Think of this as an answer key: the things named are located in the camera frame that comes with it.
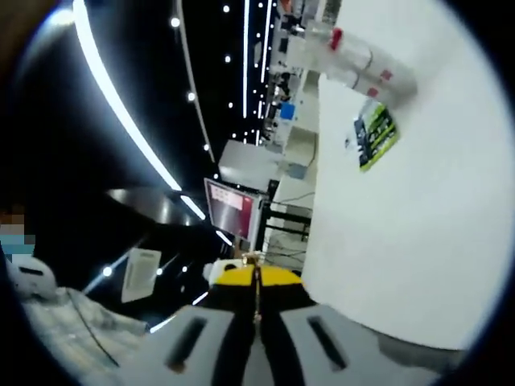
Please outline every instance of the black ceiling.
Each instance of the black ceiling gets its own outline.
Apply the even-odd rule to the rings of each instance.
[[[267,2],[261,8],[258,2],[250,3],[247,119],[241,113],[244,1],[183,4],[197,97],[216,161],[233,133],[242,139],[245,131],[261,125],[252,112],[265,86],[253,67],[252,54],[256,34],[264,35]],[[179,29],[170,25],[177,4],[168,0],[87,4],[98,51],[127,111],[171,175],[207,213],[204,177],[211,178],[218,170],[204,151],[195,106],[187,101],[191,85]],[[230,12],[223,11],[225,5]],[[232,59],[228,64],[226,55]],[[10,99],[13,129],[5,133],[9,135],[5,143],[12,146],[5,158],[11,200],[27,205],[36,254],[51,263],[61,283],[81,289],[103,265],[150,233],[148,248],[163,250],[164,261],[180,253],[183,260],[176,269],[192,263],[187,280],[196,284],[189,295],[178,295],[173,302],[168,289],[166,297],[154,296],[141,303],[139,311],[155,308],[158,302],[165,314],[190,302],[204,288],[200,276],[204,262],[219,256],[222,241],[214,229],[156,227],[105,200],[103,192],[115,187],[171,189],[106,102],[74,26],[64,28],[26,67],[22,64]],[[173,271],[168,279],[163,275],[159,280],[168,280],[175,288],[178,275]],[[112,301],[116,305],[119,292],[108,288],[93,295],[104,301],[116,298]]]

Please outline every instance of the white counter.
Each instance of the white counter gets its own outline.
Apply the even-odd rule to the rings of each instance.
[[[337,25],[410,65],[418,95],[369,171],[346,150],[364,98],[321,77],[303,279],[311,296],[412,343],[466,348],[512,263],[513,127],[486,58],[437,2],[345,2]]]

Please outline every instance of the white table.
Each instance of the white table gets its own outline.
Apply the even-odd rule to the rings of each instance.
[[[438,2],[344,2],[337,25],[410,65],[418,95],[393,111],[399,142],[369,171],[344,148],[364,98],[322,76],[311,296],[387,335],[468,347],[513,252],[513,128],[466,30]]]

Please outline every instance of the gray plastic panel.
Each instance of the gray plastic panel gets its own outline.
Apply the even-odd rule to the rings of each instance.
[[[204,321],[191,354],[181,373],[167,365],[171,353],[195,321]],[[97,386],[118,384],[125,386],[202,386],[210,385],[220,346],[233,320],[228,311],[208,310],[200,307],[183,308],[166,326],[148,335],[131,361],[122,364],[114,376],[105,377]]]
[[[404,368],[383,356],[373,333],[329,306],[286,311],[281,316],[299,356],[306,386],[422,386],[438,379],[436,373],[422,368]],[[344,359],[345,369],[335,370],[332,366],[310,326],[310,319],[319,321]]]

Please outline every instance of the label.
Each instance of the label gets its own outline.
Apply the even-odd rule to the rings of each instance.
[[[152,295],[160,260],[160,251],[131,249],[123,279],[122,303],[133,302]]]

